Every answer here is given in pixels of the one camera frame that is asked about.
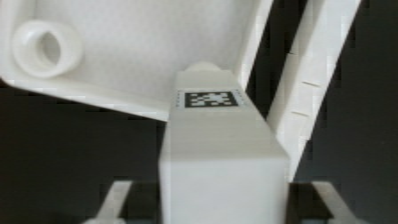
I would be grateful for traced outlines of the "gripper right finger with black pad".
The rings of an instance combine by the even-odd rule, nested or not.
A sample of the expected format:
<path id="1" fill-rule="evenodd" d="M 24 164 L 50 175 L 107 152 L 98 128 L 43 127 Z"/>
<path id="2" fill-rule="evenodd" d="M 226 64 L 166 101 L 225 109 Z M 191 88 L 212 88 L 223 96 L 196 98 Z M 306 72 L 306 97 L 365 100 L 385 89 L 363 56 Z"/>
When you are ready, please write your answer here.
<path id="1" fill-rule="evenodd" d="M 356 216 L 331 182 L 313 182 L 299 197 L 299 224 L 370 224 Z"/>

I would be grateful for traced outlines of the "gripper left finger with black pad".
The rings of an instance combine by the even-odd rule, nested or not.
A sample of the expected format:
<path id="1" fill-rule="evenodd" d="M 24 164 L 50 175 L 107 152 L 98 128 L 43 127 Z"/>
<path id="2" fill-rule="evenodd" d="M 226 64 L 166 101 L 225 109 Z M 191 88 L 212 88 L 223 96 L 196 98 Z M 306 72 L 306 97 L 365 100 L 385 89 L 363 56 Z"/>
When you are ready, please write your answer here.
<path id="1" fill-rule="evenodd" d="M 127 224 L 120 215 L 132 185 L 132 181 L 116 181 L 113 183 L 98 214 L 82 222 L 82 224 Z"/>

